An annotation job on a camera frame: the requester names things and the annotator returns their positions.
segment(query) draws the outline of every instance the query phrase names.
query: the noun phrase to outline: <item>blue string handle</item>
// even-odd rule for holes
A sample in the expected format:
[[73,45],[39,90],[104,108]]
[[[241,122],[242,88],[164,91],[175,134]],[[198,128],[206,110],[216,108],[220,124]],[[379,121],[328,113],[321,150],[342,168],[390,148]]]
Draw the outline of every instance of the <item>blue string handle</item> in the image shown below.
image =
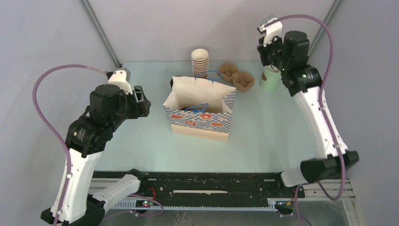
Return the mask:
[[[202,107],[202,106],[205,106],[204,109],[201,109],[201,110],[197,110],[196,109],[197,107]],[[185,112],[190,110],[190,109],[193,109],[192,112],[194,112],[194,113],[204,113],[205,110],[208,109],[208,107],[209,107],[209,104],[201,104],[201,105],[197,105],[197,106],[194,106],[194,107],[187,107]]]
[[208,72],[216,72],[216,73],[218,73],[218,74],[220,75],[220,77],[218,77],[218,78],[216,78],[216,79],[208,79],[208,80],[211,80],[212,83],[213,83],[213,81],[217,81],[217,80],[221,80],[221,79],[222,79],[222,73],[220,73],[219,71],[206,71],[206,72],[202,72],[202,73],[197,74],[197,75],[195,76],[195,80],[198,78],[198,76],[203,75],[203,74],[206,74],[206,73],[208,73]]

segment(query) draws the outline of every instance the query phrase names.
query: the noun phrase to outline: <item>purple cable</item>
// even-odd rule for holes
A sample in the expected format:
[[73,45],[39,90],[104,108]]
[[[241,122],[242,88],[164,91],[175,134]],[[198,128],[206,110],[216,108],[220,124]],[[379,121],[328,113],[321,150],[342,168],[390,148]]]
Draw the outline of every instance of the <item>purple cable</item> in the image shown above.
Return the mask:
[[[324,74],[324,79],[323,79],[323,82],[322,82],[322,84],[321,84],[321,86],[320,86],[320,92],[319,92],[319,99],[318,99],[318,101],[319,101],[319,105],[320,105],[320,108],[321,108],[321,112],[323,113],[324,119],[326,120],[326,124],[327,124],[327,126],[328,126],[328,130],[330,130],[331,136],[332,136],[332,138],[333,138],[333,142],[334,142],[335,147],[336,147],[337,152],[338,152],[339,160],[340,160],[340,163],[341,163],[341,185],[340,185],[339,192],[338,192],[337,196],[336,196],[336,197],[331,197],[331,196],[327,193],[327,191],[325,190],[324,186],[323,186],[319,181],[318,181],[317,183],[318,183],[318,185],[320,186],[321,190],[324,192],[324,194],[325,194],[329,199],[331,199],[331,200],[338,200],[338,199],[341,197],[341,195],[342,195],[343,187],[344,187],[345,179],[346,179],[345,161],[343,160],[343,155],[342,155],[342,153],[341,153],[341,148],[340,148],[339,145],[338,145],[338,140],[337,140],[337,138],[336,138],[336,134],[334,133],[333,126],[332,126],[330,120],[328,119],[326,110],[324,109],[323,99],[322,99],[322,97],[323,97],[323,92],[324,92],[324,87],[325,87],[325,85],[326,85],[327,78],[328,78],[328,75],[329,75],[329,72],[330,72],[331,63],[332,63],[332,61],[333,61],[333,55],[334,55],[334,43],[333,43],[333,38],[332,38],[330,29],[327,27],[327,25],[325,25],[325,24],[323,23],[323,21],[321,21],[321,20],[319,20],[319,19],[317,19],[317,18],[315,18],[315,17],[313,17],[313,16],[308,16],[308,15],[300,15],[300,14],[299,14],[299,15],[283,16],[283,17],[281,17],[281,18],[278,18],[277,20],[274,20],[274,21],[272,21],[272,22],[266,24],[264,27],[267,27],[267,26],[269,26],[269,25],[271,25],[271,24],[274,24],[274,23],[276,23],[276,22],[279,22],[279,21],[282,21],[282,20],[285,20],[285,19],[291,19],[291,18],[306,18],[306,19],[310,19],[310,20],[316,21],[317,23],[319,23],[319,24],[324,28],[324,30],[325,30],[326,33],[327,33],[328,39],[330,40],[330,56],[329,56],[329,59],[328,59],[328,64],[327,64],[326,73]],[[298,194],[297,194],[297,193],[298,193],[299,187],[300,187],[300,186],[298,186],[298,187],[296,188],[296,192],[295,192],[295,201],[297,201],[297,198],[298,198]],[[297,207],[297,206],[298,206],[298,204],[297,204],[297,202],[295,202],[296,214],[297,214],[297,216],[298,216],[299,223],[300,223],[301,226],[302,226],[303,224],[302,224],[302,222],[301,222],[301,216],[299,215],[299,210],[298,210],[298,207]]]
[[[35,106],[35,109],[37,111],[37,113],[39,114],[39,117],[43,120],[44,124],[51,130],[51,132],[54,133],[54,135],[57,137],[57,139],[60,141],[60,143],[62,144],[64,151],[65,151],[65,157],[66,157],[66,174],[70,174],[71,173],[71,154],[69,153],[68,147],[66,146],[66,143],[64,142],[64,139],[61,137],[61,135],[57,132],[57,130],[50,124],[50,122],[48,122],[48,120],[46,119],[46,117],[44,117],[43,112],[41,112],[38,101],[37,101],[37,90],[39,88],[39,85],[41,83],[41,81],[48,76],[49,74],[64,69],[64,68],[72,68],[72,67],[78,67],[78,68],[85,68],[85,69],[89,69],[89,70],[93,70],[96,72],[100,72],[100,73],[104,73],[107,74],[106,71],[97,69],[97,68],[93,68],[93,67],[89,67],[86,65],[62,65],[62,66],[58,66],[55,67],[53,69],[50,69],[48,71],[46,71],[44,74],[42,74],[39,79],[36,81],[35,86],[33,87],[33,93],[32,93],[32,99],[33,99],[33,105]],[[61,192],[61,196],[60,196],[60,200],[58,202],[58,207],[57,207],[57,214],[56,217],[54,219],[53,222],[53,226],[57,225],[58,219],[60,217],[60,215],[58,214],[59,211],[62,210],[62,206],[64,204],[64,198],[65,198],[65,193],[66,193],[66,189],[68,188],[68,183],[69,183],[69,178],[65,178],[65,182],[64,182],[64,186]]]
[[116,217],[116,216],[118,216],[120,214],[125,214],[125,213],[132,213],[132,214],[134,213],[134,214],[137,214],[137,215],[142,216],[142,217],[156,217],[156,216],[161,215],[163,213],[163,211],[164,211],[163,206],[161,205],[161,203],[159,203],[159,202],[157,202],[157,201],[155,201],[153,199],[149,199],[147,197],[144,197],[144,196],[141,196],[141,195],[137,195],[137,194],[131,194],[129,196],[138,197],[138,198],[145,199],[147,201],[153,202],[153,203],[157,204],[159,207],[161,207],[161,211],[156,213],[156,214],[141,214],[141,213],[136,213],[136,212],[134,212],[132,210],[126,210],[126,211],[121,211],[121,212],[112,214],[111,216],[109,216],[107,218],[104,218],[103,221],[109,220],[109,219],[114,218],[114,217]]

